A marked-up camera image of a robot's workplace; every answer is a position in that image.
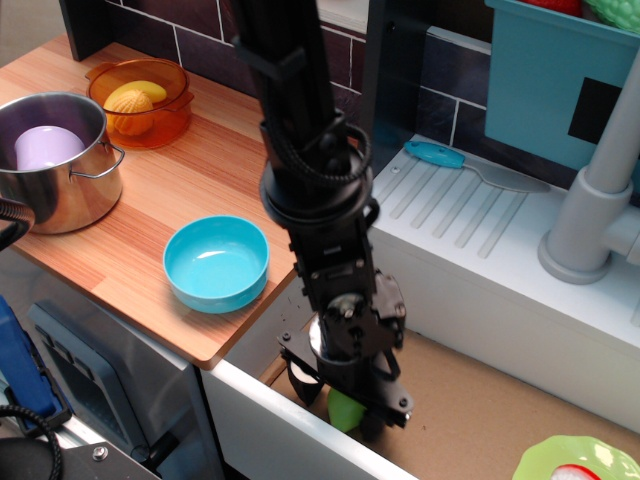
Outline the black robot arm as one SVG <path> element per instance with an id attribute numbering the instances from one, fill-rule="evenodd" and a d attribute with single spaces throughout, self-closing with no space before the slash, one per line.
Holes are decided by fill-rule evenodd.
<path id="1" fill-rule="evenodd" d="M 290 382 L 306 404 L 324 386 L 360 404 L 358 428 L 376 439 L 404 427 L 413 400 L 395 352 L 406 307 L 396 280 L 373 263 L 368 231 L 372 146 L 334 103 L 325 44 L 312 1 L 235 1 L 234 47 L 251 72 L 263 111 L 267 161 L 260 196 L 284 228 L 314 320 L 283 333 Z"/>

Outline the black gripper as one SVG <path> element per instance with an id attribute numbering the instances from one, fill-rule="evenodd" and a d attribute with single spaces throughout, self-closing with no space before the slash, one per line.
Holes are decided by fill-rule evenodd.
<path id="1" fill-rule="evenodd" d="M 366 442 L 376 441 L 386 426 L 407 425 L 414 402 L 398 381 L 400 370 L 392 351 L 363 359 L 331 358 L 326 355 L 317 319 L 306 332 L 282 332 L 278 343 L 291 386 L 306 406 L 315 402 L 325 386 L 351 397 L 366 407 L 359 424 Z"/>

